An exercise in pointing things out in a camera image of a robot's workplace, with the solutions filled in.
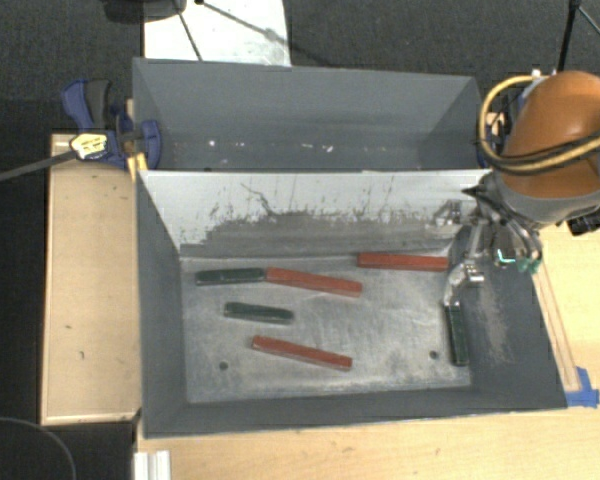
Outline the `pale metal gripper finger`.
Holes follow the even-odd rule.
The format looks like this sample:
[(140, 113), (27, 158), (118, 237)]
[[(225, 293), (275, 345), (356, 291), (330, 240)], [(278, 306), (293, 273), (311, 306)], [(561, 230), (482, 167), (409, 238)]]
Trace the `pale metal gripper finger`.
[(446, 282), (446, 307), (458, 307), (462, 290), (484, 282), (484, 273), (475, 270), (453, 270)]
[(458, 302), (462, 289), (476, 283), (476, 266), (472, 262), (461, 262), (449, 273), (444, 293), (443, 302)]

